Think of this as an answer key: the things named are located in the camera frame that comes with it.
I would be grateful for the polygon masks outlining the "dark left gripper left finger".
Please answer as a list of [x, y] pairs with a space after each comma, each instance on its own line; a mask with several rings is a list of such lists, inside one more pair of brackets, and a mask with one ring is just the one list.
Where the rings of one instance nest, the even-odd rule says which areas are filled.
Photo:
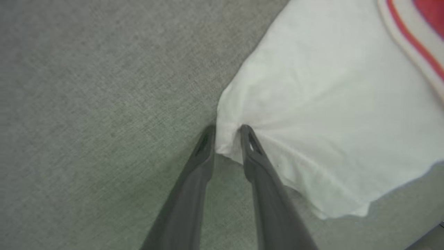
[[157, 215], [142, 250], [198, 250], [206, 187], [215, 155], [214, 125], [207, 126]]

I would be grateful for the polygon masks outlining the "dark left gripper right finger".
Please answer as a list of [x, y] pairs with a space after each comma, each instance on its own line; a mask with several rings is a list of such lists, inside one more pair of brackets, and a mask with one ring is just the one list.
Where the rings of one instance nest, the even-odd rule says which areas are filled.
[[241, 148], [244, 173], [253, 190], [258, 249], [316, 250], [265, 150], [248, 125], [241, 126]]

